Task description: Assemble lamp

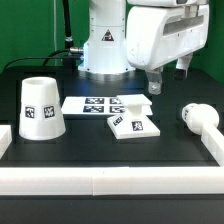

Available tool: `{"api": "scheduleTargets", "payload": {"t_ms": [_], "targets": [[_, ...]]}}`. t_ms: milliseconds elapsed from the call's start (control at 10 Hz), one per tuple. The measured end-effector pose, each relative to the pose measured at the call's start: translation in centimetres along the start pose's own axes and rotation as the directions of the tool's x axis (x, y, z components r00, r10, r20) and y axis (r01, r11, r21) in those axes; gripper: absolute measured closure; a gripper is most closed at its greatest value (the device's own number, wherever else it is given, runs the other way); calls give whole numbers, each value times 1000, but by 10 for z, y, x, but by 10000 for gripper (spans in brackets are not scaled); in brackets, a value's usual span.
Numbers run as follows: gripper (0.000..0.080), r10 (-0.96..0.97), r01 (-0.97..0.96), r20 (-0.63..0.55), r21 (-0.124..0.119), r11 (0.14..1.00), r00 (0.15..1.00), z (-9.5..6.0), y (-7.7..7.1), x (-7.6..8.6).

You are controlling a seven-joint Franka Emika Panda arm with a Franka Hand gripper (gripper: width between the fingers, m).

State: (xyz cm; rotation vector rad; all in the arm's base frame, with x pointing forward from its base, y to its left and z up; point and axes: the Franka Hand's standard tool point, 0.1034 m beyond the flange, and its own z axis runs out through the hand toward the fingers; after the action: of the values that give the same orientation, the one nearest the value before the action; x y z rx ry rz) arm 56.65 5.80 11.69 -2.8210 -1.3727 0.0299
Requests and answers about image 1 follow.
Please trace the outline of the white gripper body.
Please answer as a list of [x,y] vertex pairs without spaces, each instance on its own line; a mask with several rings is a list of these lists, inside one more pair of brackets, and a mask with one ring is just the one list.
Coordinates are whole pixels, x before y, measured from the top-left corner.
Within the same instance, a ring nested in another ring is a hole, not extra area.
[[151,71],[205,46],[208,0],[127,0],[126,51],[135,68]]

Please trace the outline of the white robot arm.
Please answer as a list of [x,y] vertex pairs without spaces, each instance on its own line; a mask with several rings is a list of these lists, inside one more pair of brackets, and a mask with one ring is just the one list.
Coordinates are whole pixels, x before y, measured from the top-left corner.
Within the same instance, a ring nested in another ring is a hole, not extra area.
[[174,78],[184,80],[205,46],[209,0],[90,0],[89,15],[79,70],[103,80],[140,69],[158,95],[163,67],[174,61]]

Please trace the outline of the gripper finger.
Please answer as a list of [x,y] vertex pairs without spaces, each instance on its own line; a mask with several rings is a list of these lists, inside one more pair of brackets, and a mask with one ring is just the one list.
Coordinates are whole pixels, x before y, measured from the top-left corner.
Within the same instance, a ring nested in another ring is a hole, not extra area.
[[157,68],[152,71],[147,71],[148,92],[153,95],[159,95],[162,92],[162,69]]
[[180,57],[177,60],[175,72],[174,72],[174,79],[175,80],[185,80],[188,74],[188,68],[191,63],[193,54],[187,54],[183,57]]

